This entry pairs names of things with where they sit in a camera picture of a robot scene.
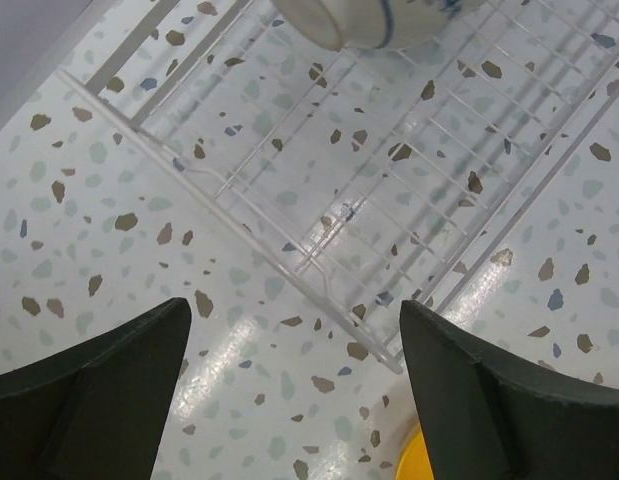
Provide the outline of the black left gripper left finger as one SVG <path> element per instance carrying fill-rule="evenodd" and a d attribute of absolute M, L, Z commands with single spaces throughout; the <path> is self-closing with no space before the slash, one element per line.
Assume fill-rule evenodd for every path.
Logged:
<path fill-rule="evenodd" d="M 0 479 L 148 479 L 192 312 L 173 298 L 0 375 Z"/>

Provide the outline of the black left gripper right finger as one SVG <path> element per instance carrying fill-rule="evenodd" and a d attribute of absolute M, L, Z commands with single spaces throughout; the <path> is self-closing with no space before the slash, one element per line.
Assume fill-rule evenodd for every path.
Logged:
<path fill-rule="evenodd" d="M 416 301 L 400 310 L 436 479 L 619 479 L 619 390 L 544 368 Z"/>

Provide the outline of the white wire dish rack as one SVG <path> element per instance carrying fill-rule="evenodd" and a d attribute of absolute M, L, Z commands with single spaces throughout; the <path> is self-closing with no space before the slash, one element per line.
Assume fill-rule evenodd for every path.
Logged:
<path fill-rule="evenodd" d="M 58 77 L 393 372 L 401 301 L 450 303 L 619 60 L 619 1 L 490 1 L 393 52 L 322 50 L 268 1 L 176 8 Z"/>

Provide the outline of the blue white ceramic bowl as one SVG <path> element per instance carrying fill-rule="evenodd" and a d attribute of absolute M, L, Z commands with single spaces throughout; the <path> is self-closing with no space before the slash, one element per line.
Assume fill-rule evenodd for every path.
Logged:
<path fill-rule="evenodd" d="M 347 46 L 398 50 L 435 36 L 481 1 L 276 0 L 277 12 L 307 40 L 329 50 Z"/>

